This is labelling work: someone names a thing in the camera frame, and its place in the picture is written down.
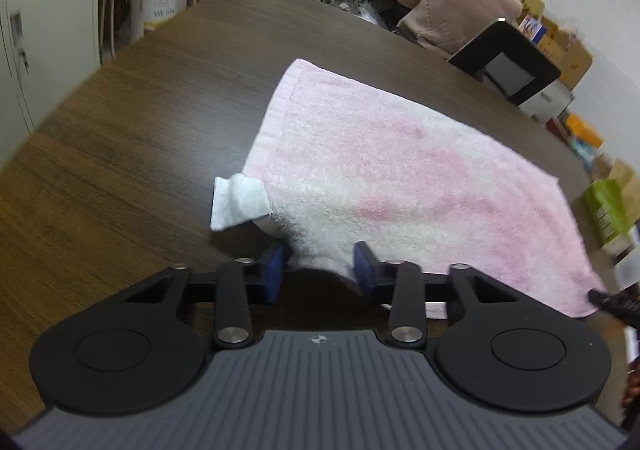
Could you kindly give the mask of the white towel label tag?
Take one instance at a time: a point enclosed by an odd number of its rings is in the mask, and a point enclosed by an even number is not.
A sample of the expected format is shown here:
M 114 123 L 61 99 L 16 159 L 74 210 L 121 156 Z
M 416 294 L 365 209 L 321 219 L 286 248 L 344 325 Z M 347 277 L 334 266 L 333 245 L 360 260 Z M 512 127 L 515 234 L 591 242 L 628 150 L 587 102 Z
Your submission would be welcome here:
M 235 173 L 229 179 L 215 178 L 209 228 L 221 232 L 267 217 L 271 205 L 265 185 L 256 178 Z

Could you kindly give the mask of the grey metal cabinet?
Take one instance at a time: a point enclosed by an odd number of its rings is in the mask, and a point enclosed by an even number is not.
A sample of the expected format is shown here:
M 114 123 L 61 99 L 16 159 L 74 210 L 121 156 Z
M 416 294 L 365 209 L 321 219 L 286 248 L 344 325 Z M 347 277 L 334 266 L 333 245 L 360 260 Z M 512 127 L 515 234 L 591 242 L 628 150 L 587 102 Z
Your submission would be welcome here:
M 1 162 L 100 66 L 98 0 L 1 0 Z

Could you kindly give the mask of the green package bag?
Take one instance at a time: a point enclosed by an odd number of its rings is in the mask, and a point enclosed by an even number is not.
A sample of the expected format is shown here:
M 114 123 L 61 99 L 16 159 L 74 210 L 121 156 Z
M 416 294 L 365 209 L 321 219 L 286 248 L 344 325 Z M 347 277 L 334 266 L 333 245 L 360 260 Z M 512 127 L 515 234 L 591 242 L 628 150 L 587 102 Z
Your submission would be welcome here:
M 602 251 L 615 257 L 630 248 L 630 225 L 620 184 L 612 179 L 593 181 L 584 193 L 584 201 L 597 228 Z

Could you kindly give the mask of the black office chair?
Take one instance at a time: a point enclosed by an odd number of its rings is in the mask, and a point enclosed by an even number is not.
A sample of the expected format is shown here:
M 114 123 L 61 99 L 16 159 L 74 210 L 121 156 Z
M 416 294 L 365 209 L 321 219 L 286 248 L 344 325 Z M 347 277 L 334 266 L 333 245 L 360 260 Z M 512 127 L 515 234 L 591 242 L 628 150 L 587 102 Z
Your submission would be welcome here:
M 492 22 L 447 62 L 516 106 L 561 75 L 559 67 L 504 18 Z

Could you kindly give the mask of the pink terry towel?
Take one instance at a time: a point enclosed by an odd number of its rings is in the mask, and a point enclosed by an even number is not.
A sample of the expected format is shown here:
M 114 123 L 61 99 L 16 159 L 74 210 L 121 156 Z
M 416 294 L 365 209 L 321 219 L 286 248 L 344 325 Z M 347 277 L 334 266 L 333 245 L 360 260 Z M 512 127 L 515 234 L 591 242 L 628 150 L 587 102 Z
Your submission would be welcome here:
M 598 287 L 559 181 L 476 129 L 304 60 L 243 167 L 299 262 L 352 276 L 352 249 L 439 273 L 462 262 L 573 318 Z

